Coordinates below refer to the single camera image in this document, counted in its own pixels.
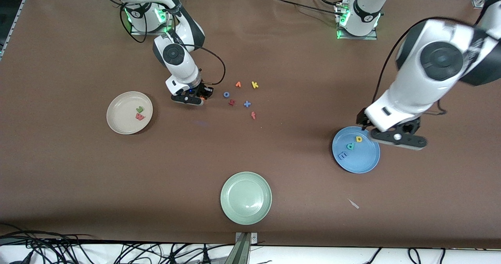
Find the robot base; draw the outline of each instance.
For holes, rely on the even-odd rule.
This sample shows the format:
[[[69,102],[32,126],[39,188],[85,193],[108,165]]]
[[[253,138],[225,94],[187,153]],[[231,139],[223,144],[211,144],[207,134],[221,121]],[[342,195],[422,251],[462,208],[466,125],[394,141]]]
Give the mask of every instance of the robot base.
[[[342,3],[337,3],[334,6],[334,12],[345,14],[347,8],[348,8],[348,0],[344,0]],[[344,27],[340,25],[340,21],[342,18],[344,17],[336,15],[336,28],[337,28],[338,39],[377,40],[376,28],[372,29],[372,31],[365,36],[355,36],[347,32],[346,29],[344,29]]]
[[[177,103],[184,103],[186,105],[203,105],[204,99],[208,99],[213,94],[214,88],[200,84],[193,89],[183,91],[177,96],[170,96],[170,98]]]
[[[139,35],[139,36],[144,36],[144,32],[143,31],[139,31],[137,30],[132,24],[129,23],[129,25],[131,26],[131,29],[130,29],[130,34],[131,35]],[[160,36],[162,34],[165,34],[167,33],[167,31],[172,27],[172,20],[171,19],[168,19],[168,21],[162,25],[160,25],[160,27],[158,27],[157,29],[151,31],[151,32],[147,32],[147,36]]]

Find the robotic arm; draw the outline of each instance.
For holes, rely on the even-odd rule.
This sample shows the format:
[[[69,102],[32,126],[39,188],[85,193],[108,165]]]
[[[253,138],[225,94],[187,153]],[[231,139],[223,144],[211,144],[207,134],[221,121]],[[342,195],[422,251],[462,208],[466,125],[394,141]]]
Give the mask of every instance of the robotic arm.
[[[348,0],[349,11],[339,24],[354,36],[368,35],[381,16],[386,0]]]
[[[209,98],[213,89],[202,84],[200,69],[189,52],[202,47],[205,34],[202,27],[191,18],[179,0],[122,0],[125,9],[133,17],[137,29],[149,30],[149,21],[154,20],[158,11],[167,11],[179,20],[179,24],[167,33],[155,38],[153,52],[172,76],[165,84],[172,100],[189,105],[202,105],[201,98]]]
[[[415,25],[397,54],[398,74],[357,123],[375,126],[375,141],[422,149],[420,116],[458,81],[482,85],[501,78],[501,0],[485,0],[480,26],[430,19]]]

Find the brown table surface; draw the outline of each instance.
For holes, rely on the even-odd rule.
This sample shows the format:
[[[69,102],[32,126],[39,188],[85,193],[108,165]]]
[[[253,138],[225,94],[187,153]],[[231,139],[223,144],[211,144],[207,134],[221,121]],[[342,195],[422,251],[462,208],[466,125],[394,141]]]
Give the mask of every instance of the brown table surface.
[[[337,40],[331,14],[278,0],[183,3],[227,64],[202,107],[170,100],[154,37],[132,41],[107,0],[27,0],[0,62],[1,221],[98,239],[225,243],[252,231],[266,244],[501,247],[501,81],[456,85],[446,116],[422,118],[424,150],[383,145],[363,175],[331,154],[397,38],[428,16],[474,21],[469,0],[388,0],[377,41]],[[218,80],[213,56],[193,58]],[[394,76],[391,62],[381,92]],[[154,117],[124,136],[105,114],[131,90],[150,96]],[[269,214],[251,226],[220,207],[240,171],[272,189]]]

